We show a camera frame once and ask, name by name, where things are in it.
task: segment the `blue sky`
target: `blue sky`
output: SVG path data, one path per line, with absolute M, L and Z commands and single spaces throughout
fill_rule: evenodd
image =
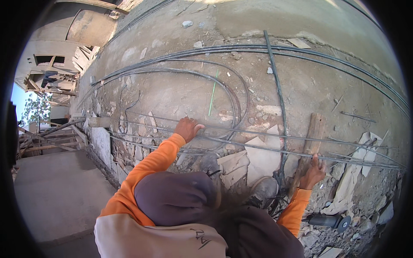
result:
M 24 92 L 19 86 L 17 86 L 15 83 L 13 84 L 13 93 L 12 93 L 12 102 L 14 105 L 16 105 L 16 115 L 17 115 L 17 120 L 21 120 L 21 114 L 24 112 L 24 105 L 29 98 L 31 92 Z

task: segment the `angle grinder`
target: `angle grinder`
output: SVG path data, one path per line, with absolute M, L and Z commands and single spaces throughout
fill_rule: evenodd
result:
M 345 231 L 351 222 L 350 216 L 345 216 L 344 218 L 340 214 L 334 216 L 322 215 L 322 214 L 311 214 L 307 218 L 301 220 L 303 222 L 308 222 L 310 225 L 314 226 L 326 226 L 337 229 L 339 233 Z

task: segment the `window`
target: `window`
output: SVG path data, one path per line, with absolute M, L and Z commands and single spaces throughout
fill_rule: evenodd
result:
M 37 66 L 49 66 L 53 56 L 34 56 Z M 64 66 L 64 57 L 56 56 L 53 62 L 54 66 Z

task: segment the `hand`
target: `hand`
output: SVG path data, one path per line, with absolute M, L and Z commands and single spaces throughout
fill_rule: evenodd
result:
M 197 135 L 199 129 L 204 127 L 204 125 L 198 124 L 195 119 L 188 118 L 186 116 L 179 120 L 179 123 L 175 127 L 174 133 L 179 134 L 185 139 L 186 143 L 189 143 Z
M 319 161 L 318 155 L 314 154 L 313 160 L 311 161 L 311 167 L 309 167 L 305 176 L 300 179 L 299 188 L 311 190 L 314 185 L 323 180 L 323 178 L 325 177 L 326 166 L 326 161 Z

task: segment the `tree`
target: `tree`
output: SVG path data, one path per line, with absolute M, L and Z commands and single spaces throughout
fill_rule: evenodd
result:
M 43 97 L 37 96 L 35 100 L 31 98 L 32 94 L 29 95 L 24 105 L 20 126 L 25 126 L 32 121 L 39 121 L 39 119 L 45 121 L 50 119 L 50 103 L 46 101 L 52 100 L 52 94 L 43 93 Z

